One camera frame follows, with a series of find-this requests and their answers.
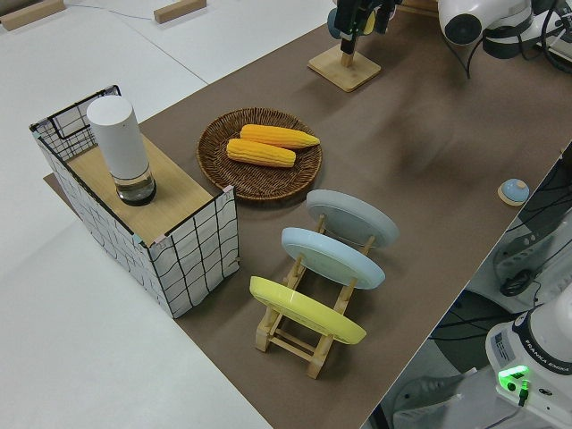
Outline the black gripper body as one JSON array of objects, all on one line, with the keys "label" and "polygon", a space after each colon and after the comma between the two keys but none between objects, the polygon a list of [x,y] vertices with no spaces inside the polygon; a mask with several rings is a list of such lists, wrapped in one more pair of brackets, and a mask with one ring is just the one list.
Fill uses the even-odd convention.
[{"label": "black gripper body", "polygon": [[344,38],[350,38],[362,31],[373,9],[372,2],[366,0],[338,0],[334,18],[334,28]]}]

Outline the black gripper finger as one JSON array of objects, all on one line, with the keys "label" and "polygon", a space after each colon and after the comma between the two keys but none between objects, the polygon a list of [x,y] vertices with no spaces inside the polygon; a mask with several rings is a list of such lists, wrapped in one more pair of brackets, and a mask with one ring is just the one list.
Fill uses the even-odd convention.
[{"label": "black gripper finger", "polygon": [[376,7],[374,31],[379,34],[385,34],[388,29],[389,21],[395,13],[396,2],[394,0],[382,0],[379,1]]}]

